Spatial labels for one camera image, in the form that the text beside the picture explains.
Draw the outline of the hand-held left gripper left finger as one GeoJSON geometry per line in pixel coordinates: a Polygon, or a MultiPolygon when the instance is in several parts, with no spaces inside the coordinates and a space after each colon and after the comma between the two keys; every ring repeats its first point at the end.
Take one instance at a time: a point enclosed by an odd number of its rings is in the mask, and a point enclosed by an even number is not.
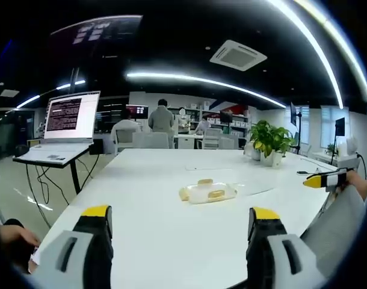
{"type": "Polygon", "coordinates": [[[87,208],[71,231],[43,249],[32,283],[36,288],[111,288],[112,238],[111,206],[87,208]]]}

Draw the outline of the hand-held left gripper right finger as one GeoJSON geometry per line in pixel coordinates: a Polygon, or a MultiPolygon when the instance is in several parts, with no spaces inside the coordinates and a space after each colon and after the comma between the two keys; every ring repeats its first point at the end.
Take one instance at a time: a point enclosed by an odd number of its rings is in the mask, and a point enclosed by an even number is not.
{"type": "Polygon", "coordinates": [[[272,210],[249,209],[247,288],[320,288],[325,277],[304,241],[272,210]]]}

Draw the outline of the person's right hand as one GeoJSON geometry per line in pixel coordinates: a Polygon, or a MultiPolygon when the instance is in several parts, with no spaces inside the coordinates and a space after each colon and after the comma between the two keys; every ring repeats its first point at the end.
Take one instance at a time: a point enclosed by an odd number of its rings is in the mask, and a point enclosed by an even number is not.
{"type": "Polygon", "coordinates": [[[346,181],[336,191],[342,193],[348,186],[352,185],[365,202],[367,200],[367,179],[363,179],[356,171],[346,172],[346,181]]]}

